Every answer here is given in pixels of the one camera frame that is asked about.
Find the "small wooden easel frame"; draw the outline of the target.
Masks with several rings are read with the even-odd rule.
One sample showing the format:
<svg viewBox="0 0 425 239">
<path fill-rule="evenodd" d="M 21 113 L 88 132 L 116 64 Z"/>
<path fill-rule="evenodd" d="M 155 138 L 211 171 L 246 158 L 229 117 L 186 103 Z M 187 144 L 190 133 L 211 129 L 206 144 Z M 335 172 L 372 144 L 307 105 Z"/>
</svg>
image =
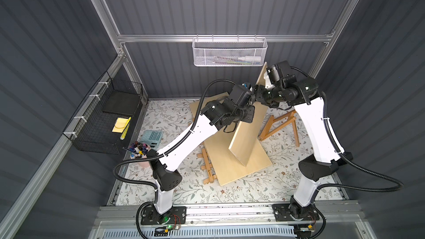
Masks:
<svg viewBox="0 0 425 239">
<path fill-rule="evenodd" d="M 300 141 L 296 124 L 296 113 L 296 110 L 292 110 L 279 117 L 274 117 L 274 115 L 271 115 L 259 135 L 259 140 L 264 141 L 265 139 L 273 136 L 285 127 L 291 125 L 295 139 L 295 146 L 299 147 Z"/>
</svg>

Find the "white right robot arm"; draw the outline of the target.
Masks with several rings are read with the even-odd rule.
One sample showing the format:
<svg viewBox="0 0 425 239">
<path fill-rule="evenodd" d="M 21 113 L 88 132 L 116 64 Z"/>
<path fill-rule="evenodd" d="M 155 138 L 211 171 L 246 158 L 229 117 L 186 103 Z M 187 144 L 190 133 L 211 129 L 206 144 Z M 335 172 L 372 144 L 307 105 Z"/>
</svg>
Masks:
<svg viewBox="0 0 425 239">
<path fill-rule="evenodd" d="M 257 101 L 263 105 L 276 108 L 279 103 L 285 102 L 294 107 L 311 140 L 313 154 L 298 164 L 302 176 L 288 208 L 293 219 L 302 220 L 313 211 L 322 178 L 343 165 L 340 155 L 344 149 L 336 150 L 326 132 L 324 97 L 319 92 L 318 83 L 308 74 L 297 80 L 293 71 L 295 67 L 287 61 L 268 66 L 263 75 L 265 84 L 257 85 L 255 94 Z"/>
</svg>

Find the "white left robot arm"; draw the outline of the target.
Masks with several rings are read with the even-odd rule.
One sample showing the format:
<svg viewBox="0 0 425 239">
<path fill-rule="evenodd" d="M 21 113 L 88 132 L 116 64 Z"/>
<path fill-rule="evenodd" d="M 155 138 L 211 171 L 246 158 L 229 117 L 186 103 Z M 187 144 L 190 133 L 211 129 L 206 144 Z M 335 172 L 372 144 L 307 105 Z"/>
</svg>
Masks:
<svg viewBox="0 0 425 239">
<path fill-rule="evenodd" d="M 173 190 L 182 181 L 178 167 L 193 149 L 232 123 L 253 120 L 255 93 L 250 84 L 234 85 L 222 101 L 212 100 L 203 106 L 205 96 L 199 100 L 192 125 L 160 149 L 156 153 L 159 158 L 149 163 L 157 185 L 153 207 L 160 215 L 171 210 Z"/>
</svg>

